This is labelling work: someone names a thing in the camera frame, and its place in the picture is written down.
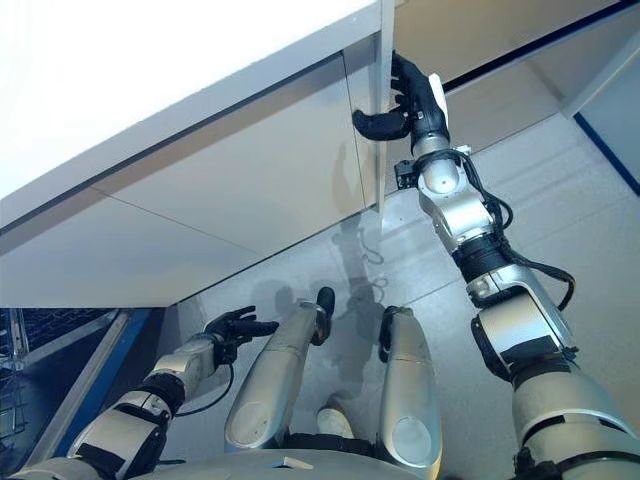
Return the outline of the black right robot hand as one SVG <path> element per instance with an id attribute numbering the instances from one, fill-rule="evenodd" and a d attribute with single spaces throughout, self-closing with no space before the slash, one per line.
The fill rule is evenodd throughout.
<path id="1" fill-rule="evenodd" d="M 396 51 L 392 53 L 390 86 L 398 92 L 395 108 L 374 115 L 353 112 L 353 125 L 362 136 L 373 141 L 393 141 L 410 135 L 412 147 L 427 136 L 450 139 L 444 110 L 436 101 L 428 77 Z"/>

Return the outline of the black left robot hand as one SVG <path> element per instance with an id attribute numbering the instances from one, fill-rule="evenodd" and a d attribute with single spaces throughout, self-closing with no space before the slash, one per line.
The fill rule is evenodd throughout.
<path id="1" fill-rule="evenodd" d="M 278 327 L 277 321 L 259 321 L 256 306 L 250 305 L 225 312 L 209 321 L 204 327 L 204 332 L 225 343 L 240 346 L 256 337 L 270 336 Z"/>

